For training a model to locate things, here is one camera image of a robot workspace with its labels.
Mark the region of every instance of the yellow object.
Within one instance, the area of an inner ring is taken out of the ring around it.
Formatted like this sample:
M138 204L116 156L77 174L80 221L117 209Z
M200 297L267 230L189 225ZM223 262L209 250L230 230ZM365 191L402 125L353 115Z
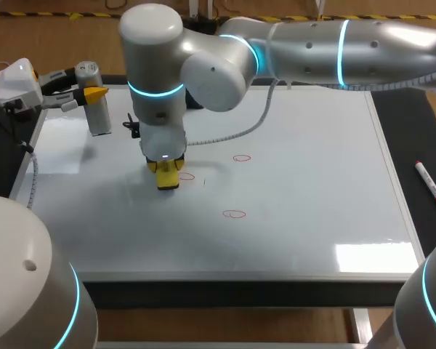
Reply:
M177 170L181 170L181 168L184 166L184 156L181 159L174 160L174 163L176 164Z
M157 171L157 163L156 162L147 161L147 167L153 173L155 173Z
M84 97L87 104L94 104L100 98L106 95L108 89L106 87L87 87L84 89Z
M176 160L165 160L156 163L156 182L159 190L170 190L179 187L179 172Z

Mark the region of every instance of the whiteboard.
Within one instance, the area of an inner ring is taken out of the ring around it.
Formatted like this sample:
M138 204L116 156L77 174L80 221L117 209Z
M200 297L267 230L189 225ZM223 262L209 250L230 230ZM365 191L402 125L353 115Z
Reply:
M188 139L247 129L267 89L188 111ZM92 137L83 108L50 110L36 146L33 210L82 280L406 280L424 259L369 93L278 87L258 130L189 147L167 192L121 125L128 89L107 99L111 135Z

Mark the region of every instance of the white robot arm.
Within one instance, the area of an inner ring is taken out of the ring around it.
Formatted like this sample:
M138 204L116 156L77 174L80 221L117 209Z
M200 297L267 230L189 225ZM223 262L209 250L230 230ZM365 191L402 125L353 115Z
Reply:
M123 14L119 30L140 147L157 167L184 158L185 88L211 111L237 106L256 77L352 91L436 91L436 30L415 25L238 17L210 36L183 28L170 7L143 4Z

